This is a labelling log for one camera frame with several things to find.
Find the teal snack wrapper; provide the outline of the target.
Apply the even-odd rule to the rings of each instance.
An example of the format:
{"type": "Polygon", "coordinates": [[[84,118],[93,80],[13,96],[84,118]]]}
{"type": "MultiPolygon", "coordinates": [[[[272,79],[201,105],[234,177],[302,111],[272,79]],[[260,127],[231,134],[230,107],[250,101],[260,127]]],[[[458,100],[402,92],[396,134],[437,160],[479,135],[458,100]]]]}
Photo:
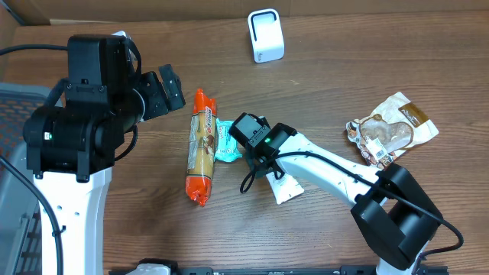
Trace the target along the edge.
{"type": "Polygon", "coordinates": [[[233,121],[216,120],[217,147],[215,159],[231,163],[242,157],[238,149],[238,142],[229,134],[233,121]]]}

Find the white tube gold cap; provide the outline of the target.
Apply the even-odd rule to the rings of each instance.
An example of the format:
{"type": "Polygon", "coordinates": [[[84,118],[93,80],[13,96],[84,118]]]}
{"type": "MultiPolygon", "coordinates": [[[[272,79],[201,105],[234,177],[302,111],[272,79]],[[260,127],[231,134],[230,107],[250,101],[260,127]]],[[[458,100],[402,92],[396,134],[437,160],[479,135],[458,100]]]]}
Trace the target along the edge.
{"type": "MultiPolygon", "coordinates": [[[[265,162],[271,157],[286,153],[286,151],[280,149],[280,147],[284,145],[290,137],[296,135],[297,131],[295,128],[282,123],[278,123],[274,127],[271,127],[265,117],[261,117],[261,120],[270,129],[270,133],[267,134],[264,139],[264,153],[259,157],[260,162],[265,162]]],[[[304,192],[303,187],[297,180],[285,173],[276,162],[269,163],[264,168],[264,172],[278,205],[289,201],[304,192]]]]}

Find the orange biscuit packet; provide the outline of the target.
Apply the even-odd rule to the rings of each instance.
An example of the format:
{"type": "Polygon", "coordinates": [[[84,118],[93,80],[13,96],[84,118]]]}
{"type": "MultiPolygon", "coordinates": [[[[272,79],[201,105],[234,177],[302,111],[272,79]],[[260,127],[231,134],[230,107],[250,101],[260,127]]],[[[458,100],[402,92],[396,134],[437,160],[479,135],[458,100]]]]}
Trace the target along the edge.
{"type": "Polygon", "coordinates": [[[200,206],[211,196],[216,144],[215,99],[197,89],[190,122],[185,190],[200,206]]]}

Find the brown Pantree snack pouch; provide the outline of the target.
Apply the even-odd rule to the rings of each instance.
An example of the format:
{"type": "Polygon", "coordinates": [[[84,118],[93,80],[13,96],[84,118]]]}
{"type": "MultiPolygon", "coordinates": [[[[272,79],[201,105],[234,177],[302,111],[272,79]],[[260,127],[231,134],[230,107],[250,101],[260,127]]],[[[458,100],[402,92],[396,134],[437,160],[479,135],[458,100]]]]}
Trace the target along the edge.
{"type": "Polygon", "coordinates": [[[381,170],[439,134],[426,113],[402,92],[388,97],[369,116],[348,122],[345,129],[367,165],[381,170]]]}

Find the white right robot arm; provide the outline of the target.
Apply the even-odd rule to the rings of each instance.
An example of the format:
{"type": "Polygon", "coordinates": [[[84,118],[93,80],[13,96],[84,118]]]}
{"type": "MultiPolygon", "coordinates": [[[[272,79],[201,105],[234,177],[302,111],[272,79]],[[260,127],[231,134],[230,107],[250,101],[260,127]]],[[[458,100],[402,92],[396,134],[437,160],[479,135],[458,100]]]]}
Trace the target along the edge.
{"type": "Polygon", "coordinates": [[[243,113],[229,134],[246,151],[251,172],[280,187],[307,180],[342,200],[362,236],[380,258],[378,274],[415,274],[426,245],[441,224],[441,212],[402,166],[385,170],[346,160],[308,140],[288,125],[271,127],[264,117],[243,113]]]}

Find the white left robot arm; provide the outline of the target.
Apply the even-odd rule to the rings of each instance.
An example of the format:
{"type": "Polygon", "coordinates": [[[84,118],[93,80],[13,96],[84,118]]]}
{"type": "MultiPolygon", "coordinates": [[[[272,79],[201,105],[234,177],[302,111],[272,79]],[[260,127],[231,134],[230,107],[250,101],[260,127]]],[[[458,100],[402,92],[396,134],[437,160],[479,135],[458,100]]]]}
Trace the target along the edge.
{"type": "Polygon", "coordinates": [[[77,34],[66,46],[68,75],[25,122],[27,168],[41,192],[42,271],[101,274],[103,219],[112,168],[143,121],[181,109],[171,65],[142,72],[124,32],[77,34]]]}

